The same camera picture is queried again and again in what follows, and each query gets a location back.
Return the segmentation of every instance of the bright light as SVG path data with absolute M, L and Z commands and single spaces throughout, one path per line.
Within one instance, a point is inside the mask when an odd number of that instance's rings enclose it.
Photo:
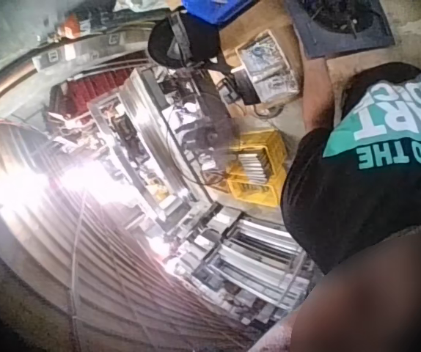
M 174 274 L 175 270 L 176 270 L 176 265 L 178 265 L 178 263 L 180 262 L 180 258 L 172 258 L 170 260 L 168 260 L 165 264 L 165 271 L 168 274 Z
M 177 195 L 179 198 L 185 199 L 189 195 L 189 191 L 186 188 L 182 188 L 181 190 L 179 190 Z
M 0 205 L 9 208 L 36 205 L 48 184 L 46 175 L 30 169 L 11 172 L 6 177 L 0 177 Z
M 88 190 L 100 203 L 127 202 L 133 190 L 114 181 L 99 161 L 74 167 L 61 177 L 62 185 L 72 191 Z
M 166 257 L 169 254 L 169 243 L 165 243 L 161 237 L 147 238 L 150 248 L 161 256 Z

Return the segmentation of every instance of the concrete floor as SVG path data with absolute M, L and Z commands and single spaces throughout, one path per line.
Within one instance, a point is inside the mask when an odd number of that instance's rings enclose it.
M 421 68 L 421 1 L 383 0 L 381 3 L 395 36 L 396 45 L 329 59 L 329 72 L 337 102 L 340 100 L 346 81 L 358 72 L 387 62 L 406 62 Z M 297 144 L 305 134 L 301 118 L 301 99 L 286 105 L 284 111 L 270 122 L 257 120 L 251 114 L 243 114 L 240 108 L 230 107 L 229 110 L 242 131 L 273 127 L 280 129 L 287 145 L 290 165 Z M 335 122 L 339 120 L 340 112 L 337 109 Z M 239 202 L 220 192 L 213 192 L 213 196 L 222 204 L 239 208 L 252 216 L 282 222 L 279 209 Z

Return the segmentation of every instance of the black t-shirt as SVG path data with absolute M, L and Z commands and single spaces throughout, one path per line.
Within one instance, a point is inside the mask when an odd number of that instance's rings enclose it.
M 421 224 L 421 75 L 376 82 L 333 131 L 308 133 L 281 205 L 289 233 L 324 273 Z

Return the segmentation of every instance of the cable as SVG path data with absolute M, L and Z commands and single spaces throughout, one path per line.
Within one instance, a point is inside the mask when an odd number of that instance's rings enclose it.
M 215 95 L 213 95 L 213 94 L 211 94 L 211 93 L 206 93 L 206 92 L 201 92 L 200 93 L 201 95 L 210 95 L 212 98 L 215 98 L 215 99 L 218 99 L 220 102 L 221 102 L 221 100 L 220 100 L 220 97 L 217 97 L 217 96 L 215 96 Z M 184 173 L 183 173 L 183 171 L 180 169 L 180 167 L 177 165 L 177 162 L 176 162 L 176 160 L 175 160 L 175 158 L 173 157 L 173 154 L 172 154 L 172 151 L 171 151 L 171 148 L 170 148 L 170 144 L 169 144 L 169 135 L 170 135 L 170 129 L 171 129 L 171 127 L 169 126 L 169 121 L 171 120 L 171 118 L 172 118 L 172 116 L 173 116 L 173 113 L 178 109 L 178 107 L 177 107 L 177 104 L 179 103 L 179 102 L 183 102 L 186 98 L 189 98 L 189 97 L 191 97 L 191 96 L 193 96 L 193 97 L 199 97 L 199 95 L 198 95 L 198 93 L 191 93 L 191 94 L 189 94 L 189 95 L 186 95 L 185 97 L 183 97 L 183 98 L 181 98 L 177 103 L 175 103 L 175 107 L 173 108 L 173 110 L 171 110 L 171 112 L 169 113 L 169 116 L 168 116 L 168 118 L 167 119 L 165 119 L 166 120 L 166 123 L 167 123 L 167 125 L 168 125 L 168 128 L 166 129 L 166 147 L 167 147 L 167 149 L 168 149 L 168 152 L 169 152 L 169 154 L 172 156 L 172 160 L 173 160 L 173 164 L 176 166 L 176 168 L 178 169 L 178 171 L 179 171 L 179 173 L 181 173 L 181 175 L 185 178 L 185 179 L 187 179 L 187 181 L 189 181 L 189 182 L 191 182 L 191 183 L 195 183 L 195 184 L 197 184 L 197 185 L 200 185 L 200 186 L 212 186 L 212 185 L 216 185 L 216 184 L 218 184 L 218 183 L 220 183 L 220 182 L 222 182 L 223 180 L 226 180 L 227 179 L 227 174 L 225 173 L 225 174 L 223 174 L 223 175 L 220 175 L 222 178 L 221 179 L 219 179 L 219 180 L 217 180 L 217 181 L 215 181 L 215 182 L 212 182 L 212 183 L 202 183 L 202 182 L 198 182 L 198 181 L 196 181 L 196 180 L 192 180 L 191 178 L 189 178 L 188 176 L 186 176 Z
M 261 119 L 261 120 L 265 120 L 265 121 L 273 119 L 275 117 L 278 117 L 282 113 L 282 111 L 284 110 L 283 105 L 273 106 L 273 107 L 267 109 L 269 111 L 269 114 L 262 114 L 261 112 L 259 112 L 256 109 L 256 105 L 253 105 L 252 107 L 253 107 L 253 111 L 258 116 L 258 118 Z

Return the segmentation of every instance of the metal bar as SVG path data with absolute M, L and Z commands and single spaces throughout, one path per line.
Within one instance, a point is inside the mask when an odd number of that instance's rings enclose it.
M 107 227 L 108 228 L 108 230 L 110 231 L 110 232 L 112 232 L 112 230 L 111 229 L 109 229 L 109 226 L 105 223 L 105 227 Z M 128 253 L 128 251 L 127 250 L 125 250 L 125 253 L 126 253 L 126 255 L 129 257 L 129 253 Z M 155 297 L 155 293 L 153 292 L 154 290 L 149 290 L 149 287 L 148 287 L 148 284 L 146 284 L 145 282 L 144 282 L 144 280 L 142 279 L 142 275 L 141 275 L 141 273 L 137 273 L 138 274 L 138 277 L 139 277 L 139 280 L 140 280 L 140 282 L 142 283 L 142 285 L 143 285 L 143 288 L 146 290 L 146 291 L 148 291 L 148 293 L 150 294 L 150 297 Z M 162 310 L 162 308 L 161 308 L 161 305 L 160 304 L 158 304 L 157 303 L 157 307 L 162 311 L 162 313 L 164 313 L 163 312 L 163 310 Z M 164 314 L 164 316 L 166 316 L 166 318 L 167 318 L 167 320 L 168 320 L 168 323 L 170 324 L 170 326 L 185 340 L 185 342 L 186 342 L 186 344 L 188 344 L 189 345 L 189 347 L 190 348 L 193 348 L 193 345 L 186 339 L 186 336 L 180 331 L 180 329 L 171 321 L 171 319 L 169 319 L 168 318 L 168 315 L 166 315 L 166 314 Z M 141 324 L 141 326 L 142 326 L 142 328 L 146 331 L 146 335 L 147 335 L 147 337 L 150 339 L 150 341 L 151 341 L 151 343 L 153 344 L 153 339 L 152 339 L 152 337 L 149 335 L 149 333 L 147 332 L 147 328 L 145 327 L 145 326 L 143 326 L 142 324 Z
M 142 245 L 140 244 L 140 242 L 137 242 L 139 244 L 139 246 L 142 248 L 142 251 L 147 255 L 149 261 L 156 267 L 158 265 L 158 263 L 150 256 L 150 254 L 148 253 L 148 251 L 146 249 L 144 249 L 142 247 Z M 175 286 L 170 282 L 169 278 L 166 277 L 164 275 L 164 272 L 160 269 L 157 268 L 158 272 L 160 273 L 160 275 L 165 279 L 165 281 L 167 281 L 169 283 L 169 286 L 172 288 L 172 290 L 176 293 L 176 289 Z M 200 317 L 201 319 L 213 330 L 213 331 L 218 331 L 221 335 L 223 335 L 225 338 L 227 338 L 228 340 L 232 341 L 233 343 L 235 343 L 237 346 L 241 347 L 241 348 L 245 348 L 246 346 L 240 344 L 238 341 L 236 341 L 235 339 L 233 339 L 230 335 L 228 335 L 226 332 L 222 331 L 222 330 L 218 330 L 216 329 L 215 326 L 213 326 L 213 324 L 198 310 L 195 309 L 192 305 L 189 305 L 189 307 L 191 307 L 191 309 L 193 311 L 195 311 Z
M 98 107 L 99 104 L 102 104 L 105 101 L 109 101 L 113 98 L 116 98 L 116 94 L 107 98 L 99 97 L 96 100 L 89 102 L 89 111 L 93 119 L 96 121 L 98 129 L 104 136 L 104 139 L 111 152 L 111 156 L 113 157 L 113 161 L 115 161 L 116 167 L 118 167 L 132 183 L 135 196 L 139 201 L 139 206 L 144 209 L 144 212 L 153 220 L 165 220 L 165 215 L 162 209 L 160 209 L 160 205 L 157 203 L 155 198 L 153 198 L 152 194 L 150 194 L 150 192 L 147 190 L 142 179 L 136 170 L 133 169 L 128 159 L 124 156 L 124 153 L 117 145 L 114 134 L 103 118 L 100 108 Z
M 78 268 L 78 261 L 77 261 L 77 247 L 78 242 L 80 241 L 80 232 L 81 232 L 81 225 L 84 217 L 85 211 L 85 203 L 87 201 L 87 193 L 84 191 L 82 195 L 81 201 L 81 208 L 80 214 L 78 216 L 78 221 L 76 225 L 76 231 L 74 234 L 73 240 L 73 249 L 72 249 L 72 271 L 71 271 L 71 282 L 70 282 L 70 297 L 71 297 L 71 304 L 72 304 L 72 326 L 73 326 L 73 333 L 74 338 L 77 342 L 77 349 L 78 351 L 88 351 L 87 348 L 84 348 L 85 341 L 81 333 L 81 322 L 77 319 L 77 312 L 78 308 L 80 307 L 80 296 L 77 292 L 77 284 L 78 284 L 78 276 L 77 276 L 77 268 Z
M 297 263 L 296 269 L 293 271 L 292 273 L 292 277 L 290 278 L 290 282 L 289 285 L 287 285 L 287 288 L 284 290 L 284 292 L 282 293 L 282 295 L 280 296 L 279 300 L 277 301 L 277 305 L 281 304 L 281 302 L 284 300 L 285 295 L 287 295 L 287 292 L 290 291 L 290 289 L 292 288 L 293 283 L 296 281 L 297 276 L 300 273 L 301 267 L 303 266 L 304 262 L 305 262 L 305 258 L 307 257 L 307 253 L 303 252 L 300 256 L 300 260 Z
M 105 221 L 104 221 L 104 213 L 103 213 L 103 206 L 102 205 L 100 205 L 100 223 L 101 223 L 101 227 L 103 229 L 103 234 L 105 235 L 106 240 L 108 242 L 109 255 L 111 257 L 111 261 L 113 262 L 114 272 L 116 273 L 117 280 L 120 282 L 121 293 L 124 296 L 124 299 L 125 299 L 125 301 L 128 305 L 129 310 L 131 311 L 131 315 L 133 317 L 133 320 L 135 320 L 142 327 L 142 330 L 144 331 L 145 336 L 147 336 L 147 338 L 149 339 L 149 341 L 152 344 L 155 351 L 158 351 L 158 346 L 156 345 L 155 340 L 153 339 L 153 337 L 150 334 L 147 327 L 144 324 L 142 324 L 141 319 L 139 318 L 139 313 L 137 312 L 136 307 L 132 304 L 131 299 L 129 298 L 129 295 L 127 294 L 127 291 L 125 289 L 124 280 L 122 279 L 122 276 L 121 276 L 121 274 L 119 272 L 119 269 L 117 267 L 117 258 L 114 255 L 114 251 L 112 250 L 112 247 L 111 247 L 111 233 L 107 235 L 108 231 L 106 231 L 106 229 L 105 229 L 106 225 L 105 225 Z

